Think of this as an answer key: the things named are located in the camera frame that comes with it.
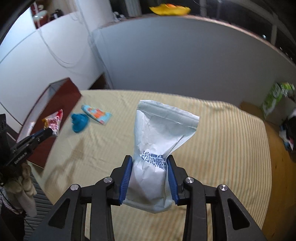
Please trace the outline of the beige gloved hand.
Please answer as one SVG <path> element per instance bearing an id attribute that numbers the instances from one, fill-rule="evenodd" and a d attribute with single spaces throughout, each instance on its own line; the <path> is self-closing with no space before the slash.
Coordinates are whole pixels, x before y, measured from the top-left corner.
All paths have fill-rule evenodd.
<path id="1" fill-rule="evenodd" d="M 37 191 L 31 180 L 31 167 L 25 162 L 17 176 L 4 185 L 3 205 L 15 214 L 37 215 L 34 195 Z"/>

